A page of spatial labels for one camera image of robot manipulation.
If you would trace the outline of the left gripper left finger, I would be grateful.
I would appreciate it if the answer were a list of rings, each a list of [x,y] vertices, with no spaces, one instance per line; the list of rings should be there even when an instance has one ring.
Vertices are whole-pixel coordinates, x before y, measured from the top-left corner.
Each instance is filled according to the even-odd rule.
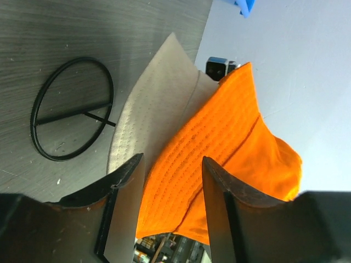
[[[144,176],[138,153],[55,203],[1,194],[1,262],[132,262]]]

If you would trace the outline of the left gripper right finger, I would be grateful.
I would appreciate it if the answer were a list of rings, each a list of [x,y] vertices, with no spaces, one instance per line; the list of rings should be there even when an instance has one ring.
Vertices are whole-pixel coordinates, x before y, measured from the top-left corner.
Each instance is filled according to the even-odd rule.
[[[284,202],[202,160],[213,262],[350,262],[350,193]]]

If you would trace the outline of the orange hat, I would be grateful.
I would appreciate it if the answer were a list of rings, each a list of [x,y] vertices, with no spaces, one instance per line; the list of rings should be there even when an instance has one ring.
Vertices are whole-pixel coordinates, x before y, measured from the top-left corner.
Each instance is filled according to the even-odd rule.
[[[208,245],[203,172],[212,168],[281,201],[300,191],[302,159],[266,125],[250,62],[224,77],[161,151],[146,180],[136,237],[172,233]]]

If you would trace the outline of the beige bucket hat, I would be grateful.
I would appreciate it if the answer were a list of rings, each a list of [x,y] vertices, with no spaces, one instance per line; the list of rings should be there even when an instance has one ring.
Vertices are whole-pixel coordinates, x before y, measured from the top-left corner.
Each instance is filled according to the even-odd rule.
[[[107,237],[107,259],[131,262],[136,234],[173,232],[199,189],[199,176],[180,168],[178,155],[162,158],[175,135],[214,94],[217,84],[199,71],[171,33],[132,88],[112,137],[107,172],[132,156],[141,162],[117,181]]]

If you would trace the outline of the blue plastic bin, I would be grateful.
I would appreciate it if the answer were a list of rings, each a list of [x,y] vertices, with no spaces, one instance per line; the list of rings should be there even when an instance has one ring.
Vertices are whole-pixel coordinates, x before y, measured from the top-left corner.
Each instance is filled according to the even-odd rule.
[[[255,0],[221,0],[226,8],[243,18],[249,18],[255,4]]]

